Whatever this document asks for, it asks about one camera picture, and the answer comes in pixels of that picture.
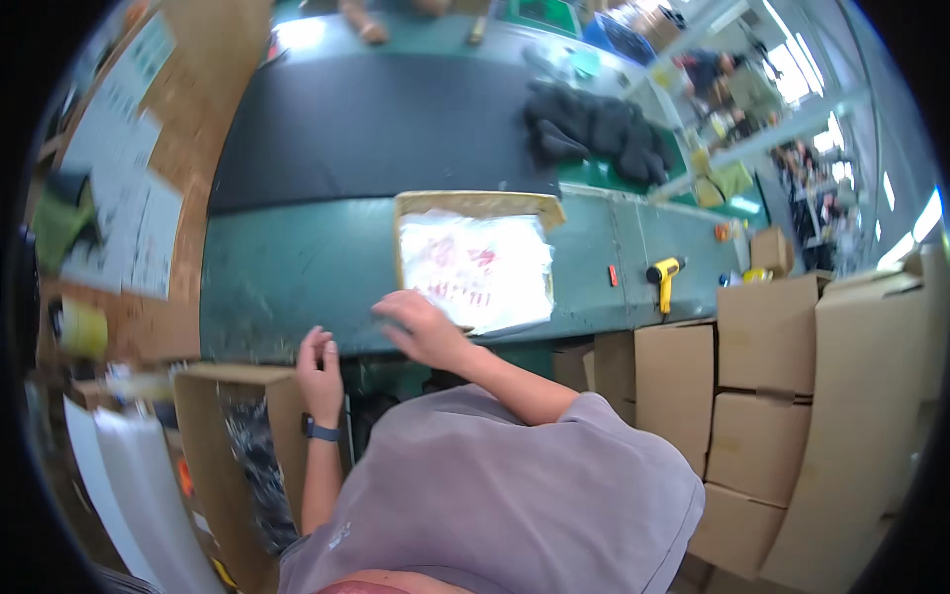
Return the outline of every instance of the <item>hand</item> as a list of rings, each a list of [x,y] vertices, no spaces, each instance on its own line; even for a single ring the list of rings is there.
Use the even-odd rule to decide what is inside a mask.
[[[390,40],[390,34],[386,31],[386,28],[375,21],[369,21],[364,25],[359,31],[359,36],[364,43],[371,46],[385,44]]]
[[[407,332],[389,324],[383,334],[416,363],[456,373],[477,349],[442,310],[415,291],[390,293],[372,306],[374,313],[391,317]]]
[[[300,343],[297,355],[296,380],[300,386],[304,406],[314,423],[327,429],[336,429],[343,407],[343,378],[340,376],[340,358],[333,334],[316,326]],[[318,363],[323,362],[323,370]]]

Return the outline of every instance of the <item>corkboard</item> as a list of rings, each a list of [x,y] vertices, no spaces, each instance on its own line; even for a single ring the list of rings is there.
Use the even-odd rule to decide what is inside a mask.
[[[109,360],[199,356],[208,195],[231,120],[270,34],[270,7],[269,0],[162,0],[117,44],[66,127],[54,168],[62,162],[88,100],[135,35],[160,10],[176,47],[142,98],[140,112],[148,109],[161,121],[161,135],[148,166],[182,196],[168,300],[115,295],[58,278],[41,278],[40,282],[44,311],[59,295],[103,309],[109,329]],[[33,194],[36,183],[34,179]],[[52,347],[46,315],[41,318],[37,359],[43,366],[62,364]]]

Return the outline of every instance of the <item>green workbench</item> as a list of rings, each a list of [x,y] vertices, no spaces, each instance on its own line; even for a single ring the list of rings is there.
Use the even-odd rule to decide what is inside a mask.
[[[507,23],[489,23],[483,44],[465,45],[470,17],[424,20],[386,15],[392,42],[362,46],[339,16],[315,19],[319,37],[287,58],[318,60],[369,51],[452,53],[523,64],[523,50],[580,42]],[[622,91],[617,70],[637,65],[601,52],[602,72],[583,85],[599,94]],[[644,106],[650,114],[650,107]],[[567,223],[552,231],[551,320],[485,343],[591,335],[659,323],[656,288],[644,272],[669,256],[689,259],[674,280],[672,319],[714,311],[720,274],[741,270],[732,242],[719,243],[714,214],[676,204],[654,206],[612,182],[605,164],[561,171]],[[614,186],[615,189],[591,187]],[[208,221],[200,299],[201,353],[215,360],[286,363],[314,324],[332,330],[342,354],[392,351],[370,307],[394,291],[390,199],[326,201],[217,216]],[[617,267],[610,284],[607,267]]]

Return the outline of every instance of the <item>smartwatch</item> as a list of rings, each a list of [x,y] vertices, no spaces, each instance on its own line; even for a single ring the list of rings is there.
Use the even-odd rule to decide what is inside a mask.
[[[302,427],[303,434],[307,437],[322,439],[324,441],[336,441],[340,437],[339,429],[327,429],[314,423],[314,418],[303,413]]]

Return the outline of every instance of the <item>gray t-shirt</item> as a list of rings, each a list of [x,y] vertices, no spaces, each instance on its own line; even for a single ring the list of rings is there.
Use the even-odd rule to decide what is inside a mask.
[[[330,522],[284,552],[278,592],[361,569],[476,594],[665,592],[704,504],[679,451],[598,394],[526,427],[467,385],[383,415]]]

